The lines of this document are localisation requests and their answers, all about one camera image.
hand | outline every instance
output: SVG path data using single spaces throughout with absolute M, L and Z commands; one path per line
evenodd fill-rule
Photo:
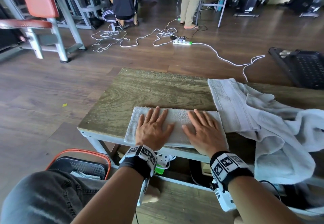
M 149 109 L 145 119 L 141 114 L 135 134 L 136 145 L 146 145 L 153 151 L 160 150 L 170 137 L 174 124 L 169 124 L 167 129 L 162 131 L 162 124 L 167 117 L 168 110 L 165 109 L 159 116 L 160 108 Z
M 186 125 L 182 125 L 182 129 L 200 154 L 211 158 L 218 151 L 228 151 L 226 141 L 219 130 L 219 124 L 207 112 L 203 111 L 201 114 L 195 109 L 194 113 L 188 111 L 188 116 L 196 129 L 196 134 L 192 133 Z

jeans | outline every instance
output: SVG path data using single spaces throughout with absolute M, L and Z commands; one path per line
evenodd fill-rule
M 71 223 L 105 182 L 58 170 L 34 173 L 23 178 L 6 197 L 0 223 Z

white towel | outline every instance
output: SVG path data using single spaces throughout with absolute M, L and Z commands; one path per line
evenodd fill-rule
M 324 111 L 283 105 L 234 79 L 209 79 L 208 85 L 225 132 L 257 141 L 257 180 L 295 184 L 313 175 L 315 162 L 308 152 L 324 148 Z
M 138 119 L 141 114 L 146 115 L 149 109 L 150 109 L 149 107 L 139 107 L 139 106 L 134 108 L 131 121 L 129 122 L 127 132 L 125 135 L 126 143 L 130 145 L 135 144 L 135 132 L 137 128 Z M 188 110 L 183 110 L 183 109 L 168 109 L 168 115 L 165 119 L 165 122 L 163 123 L 162 129 L 165 130 L 167 125 L 171 123 L 175 123 L 175 126 L 173 132 L 170 135 L 170 138 L 166 143 L 166 146 L 193 148 L 193 146 L 189 142 L 188 137 L 185 135 L 185 133 L 181 128 L 183 124 L 186 124 L 192 132 L 195 131 L 187 115 L 187 111 Z M 226 140 L 225 132 L 223 130 L 223 127 L 221 126 L 222 122 L 219 113 L 217 111 L 207 111 L 207 113 L 219 122 L 222 134 Z

power strip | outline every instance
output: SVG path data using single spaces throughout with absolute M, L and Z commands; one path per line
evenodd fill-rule
M 190 46 L 192 42 L 184 41 L 184 40 L 174 40 L 172 41 L 173 45 L 187 45 Z

wrist strap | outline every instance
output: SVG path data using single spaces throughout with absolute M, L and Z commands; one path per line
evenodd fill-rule
M 135 169 L 144 179 L 153 176 L 157 162 L 155 152 L 146 145 L 134 146 L 128 149 L 119 161 L 119 167 L 127 166 Z
M 253 176 L 249 166 L 236 154 L 227 151 L 215 153 L 210 166 L 215 181 L 220 185 L 223 192 L 228 191 L 229 183 L 238 176 Z

